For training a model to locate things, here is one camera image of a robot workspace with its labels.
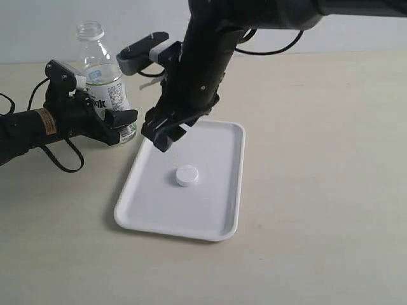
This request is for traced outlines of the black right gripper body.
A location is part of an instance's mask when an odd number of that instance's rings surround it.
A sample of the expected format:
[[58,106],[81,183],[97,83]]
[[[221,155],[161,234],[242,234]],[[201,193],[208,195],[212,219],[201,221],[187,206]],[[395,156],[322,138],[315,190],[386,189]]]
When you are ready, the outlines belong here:
[[165,77],[157,104],[145,116],[146,127],[193,126],[211,112],[228,65],[225,41],[164,41],[148,55],[165,69]]

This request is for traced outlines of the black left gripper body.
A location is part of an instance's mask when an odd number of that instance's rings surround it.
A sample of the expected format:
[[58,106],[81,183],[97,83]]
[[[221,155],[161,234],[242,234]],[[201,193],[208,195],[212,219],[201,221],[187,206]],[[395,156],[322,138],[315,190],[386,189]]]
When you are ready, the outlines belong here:
[[57,134],[63,139],[78,135],[114,146],[120,142],[120,132],[110,129],[93,107],[93,100],[86,90],[68,92],[55,80],[53,60],[45,67],[49,79],[43,107],[52,115]]

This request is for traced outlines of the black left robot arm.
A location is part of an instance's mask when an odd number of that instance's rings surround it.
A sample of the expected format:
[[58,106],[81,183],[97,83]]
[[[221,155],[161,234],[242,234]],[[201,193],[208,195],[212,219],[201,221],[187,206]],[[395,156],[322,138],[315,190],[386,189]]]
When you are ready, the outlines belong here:
[[136,122],[135,109],[108,110],[100,118],[93,106],[95,100],[86,90],[86,77],[72,66],[51,60],[45,67],[48,83],[45,102],[40,109],[16,112],[15,102],[10,110],[1,115],[1,164],[40,148],[62,171],[64,167],[49,150],[48,144],[65,141],[85,163],[79,149],[71,138],[84,136],[113,146],[119,143],[121,131]]

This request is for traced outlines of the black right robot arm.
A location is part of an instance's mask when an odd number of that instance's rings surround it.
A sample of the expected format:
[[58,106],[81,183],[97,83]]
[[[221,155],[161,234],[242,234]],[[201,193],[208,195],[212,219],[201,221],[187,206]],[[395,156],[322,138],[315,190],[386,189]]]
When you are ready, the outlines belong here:
[[406,1],[189,1],[190,19],[176,49],[146,36],[149,58],[163,64],[162,94],[141,133],[162,152],[218,103],[217,91],[237,46],[250,30],[305,32],[330,15],[406,17]]

